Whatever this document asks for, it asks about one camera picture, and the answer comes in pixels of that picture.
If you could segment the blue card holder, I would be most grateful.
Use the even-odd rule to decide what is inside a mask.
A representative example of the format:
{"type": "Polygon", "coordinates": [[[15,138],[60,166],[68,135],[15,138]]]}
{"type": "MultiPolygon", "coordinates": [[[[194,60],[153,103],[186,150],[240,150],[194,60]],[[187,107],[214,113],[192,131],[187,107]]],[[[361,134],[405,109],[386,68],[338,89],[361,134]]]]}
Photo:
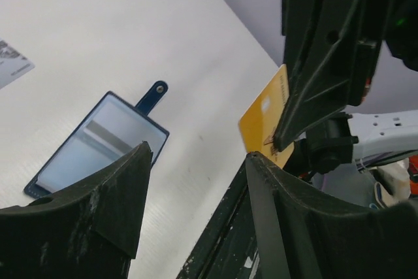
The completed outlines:
{"type": "Polygon", "coordinates": [[[159,157],[169,132],[148,115],[168,91],[158,80],[131,105],[108,91],[24,188],[33,199],[66,188],[109,166],[142,142],[152,161],[159,157]]]}

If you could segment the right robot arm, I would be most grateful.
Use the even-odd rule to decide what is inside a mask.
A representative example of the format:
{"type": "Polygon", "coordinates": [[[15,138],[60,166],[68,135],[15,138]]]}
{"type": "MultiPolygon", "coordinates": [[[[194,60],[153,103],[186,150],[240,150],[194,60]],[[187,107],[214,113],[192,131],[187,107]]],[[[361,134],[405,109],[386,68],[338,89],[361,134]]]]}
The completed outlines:
{"type": "Polygon", "coordinates": [[[417,113],[348,114],[362,103],[386,44],[417,69],[417,0],[281,0],[289,97],[272,149],[286,169],[321,174],[367,157],[417,151],[417,113]]]}

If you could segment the white silver card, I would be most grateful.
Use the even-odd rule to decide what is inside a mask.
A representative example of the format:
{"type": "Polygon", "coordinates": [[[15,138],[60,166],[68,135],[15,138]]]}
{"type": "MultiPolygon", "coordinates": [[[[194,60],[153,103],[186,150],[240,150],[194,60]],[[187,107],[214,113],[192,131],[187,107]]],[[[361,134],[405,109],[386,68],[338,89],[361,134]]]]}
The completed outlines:
{"type": "Polygon", "coordinates": [[[0,88],[4,88],[35,68],[35,64],[4,39],[1,45],[0,88]]]}

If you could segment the yellow credit card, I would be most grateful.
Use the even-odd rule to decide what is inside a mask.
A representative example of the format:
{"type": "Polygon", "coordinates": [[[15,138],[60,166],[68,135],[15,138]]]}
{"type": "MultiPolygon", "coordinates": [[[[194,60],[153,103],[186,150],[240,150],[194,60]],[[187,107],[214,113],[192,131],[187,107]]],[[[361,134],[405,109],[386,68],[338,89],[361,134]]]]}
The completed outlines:
{"type": "Polygon", "coordinates": [[[288,97],[287,67],[283,64],[238,123],[246,152],[260,152],[281,168],[294,150],[294,144],[282,152],[277,151],[273,145],[274,132],[288,97]]]}

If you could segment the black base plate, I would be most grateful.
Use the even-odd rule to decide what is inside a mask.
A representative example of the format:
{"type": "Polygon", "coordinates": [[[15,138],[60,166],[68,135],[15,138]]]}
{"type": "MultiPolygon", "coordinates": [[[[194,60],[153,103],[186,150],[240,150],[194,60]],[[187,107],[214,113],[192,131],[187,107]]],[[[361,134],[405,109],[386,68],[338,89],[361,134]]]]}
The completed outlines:
{"type": "Polygon", "coordinates": [[[236,173],[177,277],[262,277],[244,164],[236,173]]]}

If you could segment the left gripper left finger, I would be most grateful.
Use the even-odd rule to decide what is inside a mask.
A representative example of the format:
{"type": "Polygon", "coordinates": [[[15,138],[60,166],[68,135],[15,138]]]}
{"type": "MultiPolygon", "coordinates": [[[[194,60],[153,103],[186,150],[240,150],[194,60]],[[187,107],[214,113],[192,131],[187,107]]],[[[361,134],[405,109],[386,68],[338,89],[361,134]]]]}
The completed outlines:
{"type": "Polygon", "coordinates": [[[127,278],[137,256],[152,152],[142,143],[53,194],[1,210],[2,278],[127,278]]]}

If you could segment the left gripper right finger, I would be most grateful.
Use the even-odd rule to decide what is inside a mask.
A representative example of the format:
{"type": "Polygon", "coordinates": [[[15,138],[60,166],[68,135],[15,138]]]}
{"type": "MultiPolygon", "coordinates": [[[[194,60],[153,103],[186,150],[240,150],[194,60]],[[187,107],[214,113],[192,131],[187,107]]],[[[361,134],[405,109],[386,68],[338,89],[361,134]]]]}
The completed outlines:
{"type": "Polygon", "coordinates": [[[245,166],[263,278],[417,277],[417,201],[375,210],[323,193],[259,152],[245,166]]]}

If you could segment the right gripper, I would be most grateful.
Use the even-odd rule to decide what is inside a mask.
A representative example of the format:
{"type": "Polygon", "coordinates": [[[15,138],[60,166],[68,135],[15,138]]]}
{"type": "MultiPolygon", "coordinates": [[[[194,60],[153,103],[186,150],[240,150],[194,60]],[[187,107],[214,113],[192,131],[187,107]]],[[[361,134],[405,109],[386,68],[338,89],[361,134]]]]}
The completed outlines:
{"type": "Polygon", "coordinates": [[[417,70],[417,0],[281,0],[289,98],[274,134],[299,135],[366,97],[382,43],[417,70]]]}

